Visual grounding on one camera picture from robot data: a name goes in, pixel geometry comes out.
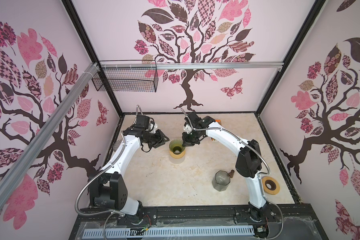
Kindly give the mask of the wooden dripper ring stand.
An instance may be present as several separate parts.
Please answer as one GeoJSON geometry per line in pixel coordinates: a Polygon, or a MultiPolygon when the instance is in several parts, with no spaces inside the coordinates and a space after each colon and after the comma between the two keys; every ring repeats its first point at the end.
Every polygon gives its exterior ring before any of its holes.
{"type": "Polygon", "coordinates": [[[185,156],[185,154],[186,154],[185,150],[181,150],[181,149],[170,150],[170,156],[173,159],[181,159],[185,156]]]}

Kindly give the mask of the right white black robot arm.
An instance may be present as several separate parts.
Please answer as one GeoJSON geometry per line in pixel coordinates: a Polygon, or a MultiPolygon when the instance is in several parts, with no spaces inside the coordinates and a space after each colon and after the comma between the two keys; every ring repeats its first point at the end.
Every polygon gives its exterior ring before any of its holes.
{"type": "Polygon", "coordinates": [[[237,157],[236,172],[245,178],[249,191],[250,218],[254,222],[264,220],[267,200],[260,175],[267,176],[270,168],[261,155],[259,143],[238,137],[209,116],[200,118],[195,112],[185,115],[183,146],[199,145],[210,137],[231,150],[237,157]]]}

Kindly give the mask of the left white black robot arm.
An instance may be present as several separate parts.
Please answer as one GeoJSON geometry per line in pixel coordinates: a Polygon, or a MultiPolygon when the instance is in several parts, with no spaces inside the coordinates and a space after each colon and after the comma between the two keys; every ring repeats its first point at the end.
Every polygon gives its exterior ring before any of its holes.
{"type": "Polygon", "coordinates": [[[126,215],[136,215],[140,202],[129,197],[124,174],[132,157],[144,144],[148,151],[165,145],[169,138],[158,128],[154,119],[137,115],[134,123],[122,133],[120,145],[103,172],[89,185],[90,206],[102,210],[119,211],[126,215]]]}

